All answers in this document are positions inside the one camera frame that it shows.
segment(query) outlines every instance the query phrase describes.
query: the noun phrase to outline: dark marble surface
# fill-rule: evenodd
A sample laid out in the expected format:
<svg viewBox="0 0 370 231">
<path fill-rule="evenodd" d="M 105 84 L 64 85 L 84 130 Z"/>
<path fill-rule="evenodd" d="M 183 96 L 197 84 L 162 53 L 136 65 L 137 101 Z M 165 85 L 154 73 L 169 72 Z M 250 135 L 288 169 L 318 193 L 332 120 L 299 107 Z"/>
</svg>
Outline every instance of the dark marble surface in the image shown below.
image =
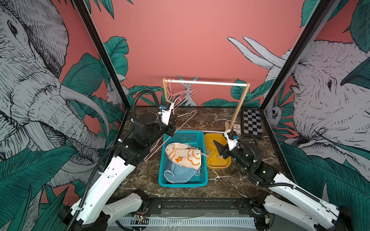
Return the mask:
<svg viewBox="0 0 370 231">
<path fill-rule="evenodd" d="M 230 122 L 235 111 L 234 108 L 178 108 L 175 113 L 180 115 L 196 109 L 197 114 L 182 128 L 197 130 L 224 131 L 225 121 Z M 138 107 L 136 116 L 144 112 L 156 112 L 155 108 Z M 241 112 L 235 124 L 241 122 Z M 176 127 L 182 125 L 189 116 L 179 117 Z M 123 134 L 130 127 L 131 122 L 126 123 Z M 270 138 L 262 124 L 262 140 L 258 146 L 264 152 L 263 160 L 276 169 L 282 171 L 280 163 L 275 155 Z M 241 138 L 244 142 L 253 142 L 249 138 Z M 159 165 L 161 162 L 162 149 L 159 149 L 147 162 L 139 166 L 121 183 L 114 192 L 114 197 L 126 197 L 133 190 L 139 188 L 150 197 L 253 197 L 257 194 L 258 186 L 253 185 L 246 175 L 242 174 L 235 161 L 223 170 L 208 169 L 208 184 L 197 188 L 168 188 L 158 183 Z"/>
</svg>

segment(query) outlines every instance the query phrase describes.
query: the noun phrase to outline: elephant ear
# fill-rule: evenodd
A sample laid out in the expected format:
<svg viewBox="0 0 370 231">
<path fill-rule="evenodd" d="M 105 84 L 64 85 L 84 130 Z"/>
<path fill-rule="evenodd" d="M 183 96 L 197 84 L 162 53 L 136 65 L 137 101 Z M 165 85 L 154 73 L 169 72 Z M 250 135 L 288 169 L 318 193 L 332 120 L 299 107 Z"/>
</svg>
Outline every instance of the elephant ear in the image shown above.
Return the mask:
<svg viewBox="0 0 370 231">
<path fill-rule="evenodd" d="M 59 77 L 69 40 L 63 18 L 52 1 L 0 0 L 0 4 L 21 22 L 46 67 Z"/>
</svg>

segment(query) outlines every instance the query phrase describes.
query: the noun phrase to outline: blue cloth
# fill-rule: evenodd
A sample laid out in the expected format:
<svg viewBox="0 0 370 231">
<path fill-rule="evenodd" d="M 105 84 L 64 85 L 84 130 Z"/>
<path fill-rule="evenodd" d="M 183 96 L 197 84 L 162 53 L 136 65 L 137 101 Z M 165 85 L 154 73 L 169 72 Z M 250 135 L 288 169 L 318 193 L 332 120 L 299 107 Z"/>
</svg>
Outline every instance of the blue cloth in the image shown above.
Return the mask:
<svg viewBox="0 0 370 231">
<path fill-rule="evenodd" d="M 192 168 L 181 167 L 169 160 L 163 175 L 172 184 L 183 184 L 193 176 L 200 175 L 200 172 Z"/>
</svg>

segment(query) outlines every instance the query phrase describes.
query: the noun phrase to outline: orange floral towel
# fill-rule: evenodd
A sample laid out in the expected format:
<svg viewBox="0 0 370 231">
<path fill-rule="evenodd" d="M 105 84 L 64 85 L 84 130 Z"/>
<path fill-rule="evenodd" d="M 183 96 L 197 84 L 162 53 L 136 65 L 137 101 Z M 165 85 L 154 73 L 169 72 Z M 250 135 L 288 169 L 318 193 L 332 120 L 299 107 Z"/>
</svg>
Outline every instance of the orange floral towel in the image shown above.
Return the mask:
<svg viewBox="0 0 370 231">
<path fill-rule="evenodd" d="M 201 166 L 201 151 L 187 143 L 170 143 L 166 147 L 166 155 L 170 161 L 182 167 L 198 170 Z"/>
</svg>

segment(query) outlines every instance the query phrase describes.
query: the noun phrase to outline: black motor joint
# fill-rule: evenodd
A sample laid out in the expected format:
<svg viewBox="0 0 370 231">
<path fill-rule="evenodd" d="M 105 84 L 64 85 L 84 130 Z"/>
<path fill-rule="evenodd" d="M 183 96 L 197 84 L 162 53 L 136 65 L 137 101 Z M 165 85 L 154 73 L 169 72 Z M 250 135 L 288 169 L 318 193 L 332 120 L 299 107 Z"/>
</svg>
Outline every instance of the black motor joint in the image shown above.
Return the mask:
<svg viewBox="0 0 370 231">
<path fill-rule="evenodd" d="M 161 107 L 167 108 L 167 101 L 161 102 Z M 171 115 L 168 125 L 157 119 L 154 113 L 144 113 L 134 120 L 134 132 L 131 138 L 125 139 L 117 149 L 115 156 L 125 160 L 125 165 L 137 166 L 150 152 L 150 147 L 163 134 L 173 136 L 176 130 L 177 115 Z"/>
</svg>

